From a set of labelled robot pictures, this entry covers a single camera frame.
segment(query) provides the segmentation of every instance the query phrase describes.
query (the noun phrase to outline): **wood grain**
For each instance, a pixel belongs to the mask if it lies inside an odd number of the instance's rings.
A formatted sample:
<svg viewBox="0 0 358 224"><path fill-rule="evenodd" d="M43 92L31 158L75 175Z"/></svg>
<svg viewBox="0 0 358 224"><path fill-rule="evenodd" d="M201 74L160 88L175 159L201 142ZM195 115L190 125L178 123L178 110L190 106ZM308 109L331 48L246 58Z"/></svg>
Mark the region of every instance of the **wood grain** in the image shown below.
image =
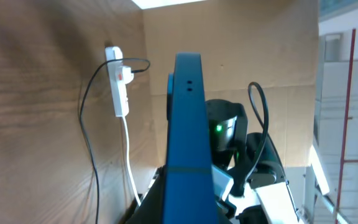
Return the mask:
<svg viewBox="0 0 358 224"><path fill-rule="evenodd" d="M0 0L0 223L94 223L96 186L77 114L106 43L146 56L142 11L132 1ZM156 160L149 91L147 73L128 87L139 192ZM117 223L133 196L106 70L84 119L101 181L99 222Z"/></svg>

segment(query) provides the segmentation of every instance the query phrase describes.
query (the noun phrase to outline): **cardboard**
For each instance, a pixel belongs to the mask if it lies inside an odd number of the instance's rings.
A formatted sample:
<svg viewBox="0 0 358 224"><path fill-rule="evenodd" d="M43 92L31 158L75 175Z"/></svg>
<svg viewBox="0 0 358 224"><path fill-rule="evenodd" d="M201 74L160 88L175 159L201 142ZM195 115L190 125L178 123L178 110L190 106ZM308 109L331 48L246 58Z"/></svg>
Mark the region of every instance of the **cardboard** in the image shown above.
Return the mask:
<svg viewBox="0 0 358 224"><path fill-rule="evenodd" d="M307 165L313 135L318 59L318 2L218 1L144 11L158 161L165 162L167 78L175 55L201 53L206 98L240 102L249 131L261 131L247 86L262 85L270 108L270 134L286 166Z"/></svg>

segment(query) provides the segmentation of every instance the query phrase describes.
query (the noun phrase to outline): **cord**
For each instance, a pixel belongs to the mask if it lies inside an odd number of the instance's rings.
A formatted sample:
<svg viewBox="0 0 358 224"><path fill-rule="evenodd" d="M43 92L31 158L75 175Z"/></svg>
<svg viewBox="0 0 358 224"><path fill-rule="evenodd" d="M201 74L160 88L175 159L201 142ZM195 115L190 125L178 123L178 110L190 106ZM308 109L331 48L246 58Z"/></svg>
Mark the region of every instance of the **cord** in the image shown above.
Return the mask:
<svg viewBox="0 0 358 224"><path fill-rule="evenodd" d="M258 110L257 110L256 105L255 105L254 97L252 96L252 86L256 87L256 89L259 92L260 99L262 100L262 106L263 106L263 109L264 109L264 120L263 121L259 116ZM260 85L257 82L251 82L248 85L248 97L249 97L249 101L251 102L252 109L254 110L254 113L255 113L260 125L263 128L262 137L260 138L258 149L255 151L255 156L254 156L254 159L252 161L253 165L252 165L252 168L251 168L251 170L249 172L251 174L254 171L257 163L259 162L259 159L260 159L260 157L262 155L262 152L263 152L263 149L265 147L266 137L268 135L267 131L269 130L269 109L267 108L267 100L266 100L265 93L264 93L262 87L260 87Z"/></svg>
<svg viewBox="0 0 358 224"><path fill-rule="evenodd" d="M85 93L84 93L84 97L82 98L82 103L81 103L81 108L80 108L80 113L78 115L78 120L80 121L80 126L81 126L81 130L85 139L85 143L86 143L86 147L89 150L89 155L91 156L91 162L92 162L92 167L93 167L93 171L94 171L94 176L96 178L96 192L97 192L97 204L96 204L96 218L95 218L95 223L98 224L98 220L99 220L99 204L100 204L100 187L99 187L99 175L98 175L98 169L96 167L96 163L94 161L94 156L93 156L93 149L89 140L89 136L88 133L86 132L86 129L84 127L83 124L83 110L84 110L84 105L85 105L85 99L88 96L88 92L91 88L93 79L95 78L95 76L98 74L98 72L101 70L101 68L103 68L106 64L110 63L110 62L121 62L124 60L137 60L137 61L143 61L143 62L147 62L148 66L145 69L142 70L133 70L132 73L138 73L138 72L144 72L147 69L149 69L150 67L150 61L147 59L141 59L141 58L122 58L122 59L112 59L112 60L108 60L103 62L101 65L99 65L99 67L96 69L96 71L93 73L91 79L88 82L88 86L86 87ZM129 138L128 138L128 134L127 134L127 154L129 153ZM127 166L128 166L128 171L129 171L129 175L130 177L132 177L132 173L131 173L131 168L129 167L129 157L127 157Z"/></svg>
<svg viewBox="0 0 358 224"><path fill-rule="evenodd" d="M137 194L134 177L132 176L131 165L129 164L129 134L128 134L127 120L125 119L124 116L122 117L122 122L124 123L125 137L126 137L126 141L127 141L127 156L126 157L127 157L127 170L128 170L128 174L129 174L129 180L131 181L131 185L132 185L132 189L135 194L136 202L137 202L138 206L140 206L142 202L140 201L140 198Z"/></svg>

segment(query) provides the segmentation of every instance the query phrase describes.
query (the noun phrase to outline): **black cable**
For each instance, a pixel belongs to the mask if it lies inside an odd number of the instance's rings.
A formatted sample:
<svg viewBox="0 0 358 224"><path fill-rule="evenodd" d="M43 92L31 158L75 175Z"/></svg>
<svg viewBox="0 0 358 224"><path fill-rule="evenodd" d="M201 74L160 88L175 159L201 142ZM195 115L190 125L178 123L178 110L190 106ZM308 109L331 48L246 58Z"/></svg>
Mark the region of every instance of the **black cable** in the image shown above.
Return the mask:
<svg viewBox="0 0 358 224"><path fill-rule="evenodd" d="M256 87L256 89L259 92L260 99L262 100L262 106L264 109L264 120L263 121L259 116L258 110L255 105L254 97L252 96L252 86ZM262 137L260 138L258 149L255 151L255 156L254 156L254 159L252 160L253 165L249 172L251 174L254 171L257 163L259 162L259 159L260 159L263 149L265 147L266 138L268 135L267 131L269 130L269 109L267 107L267 100L266 100L265 93L264 93L262 87L260 87L260 85L258 83L252 82L248 85L248 96L249 96L249 101L251 102L252 109L254 110L254 113L255 113L260 125L263 128Z"/></svg>
<svg viewBox="0 0 358 224"><path fill-rule="evenodd" d="M99 175L98 175L98 169L96 167L96 163L94 161L94 157L93 157L93 150L91 147L91 143L88 137L88 133L85 130L84 124L83 124L83 110L84 110L84 105L85 105L85 99L88 96L88 92L91 88L92 85L92 81L95 78L95 76L98 74L98 72L100 71L101 68L103 68L103 66L105 66L107 63L110 62L119 62L119 61L124 61L124 60L138 60L138 61L143 61L143 62L147 62L148 66L145 69L141 69L141 70L133 70L132 73L138 73L138 72L144 72L147 69L149 69L150 67L150 61L147 59L141 59L141 58L122 58L122 59L113 59L113 60L108 60L106 62L103 62L101 65L99 65L99 67L96 69L96 71L93 73L91 79L88 82L88 86L86 87L85 93L84 93L84 97L82 98L82 103L81 103L81 108L80 108L80 113L78 115L78 119L80 120L80 126L81 126L81 130L85 139L85 143L86 146L88 147L89 150L89 155L91 156L91 161L92 161L92 167L93 167L93 171L94 171L94 176L96 177L96 191L97 191L97 204L96 204L96 220L95 223L98 224L98 220L99 220L99 200L100 200L100 196L99 196Z"/></svg>

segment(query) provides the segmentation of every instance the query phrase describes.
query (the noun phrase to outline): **power outlet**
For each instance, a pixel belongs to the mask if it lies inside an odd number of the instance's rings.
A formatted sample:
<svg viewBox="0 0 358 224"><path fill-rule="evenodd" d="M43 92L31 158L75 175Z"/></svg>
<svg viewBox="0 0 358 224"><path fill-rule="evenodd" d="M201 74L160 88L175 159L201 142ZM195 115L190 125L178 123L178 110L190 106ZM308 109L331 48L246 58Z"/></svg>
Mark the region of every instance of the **power outlet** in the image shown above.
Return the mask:
<svg viewBox="0 0 358 224"><path fill-rule="evenodd" d="M106 60L122 59L122 51L119 47L106 47ZM112 102L117 117L124 117L129 113L127 88L123 79L122 71L128 67L122 67L122 61L109 62L107 70L109 73Z"/></svg>

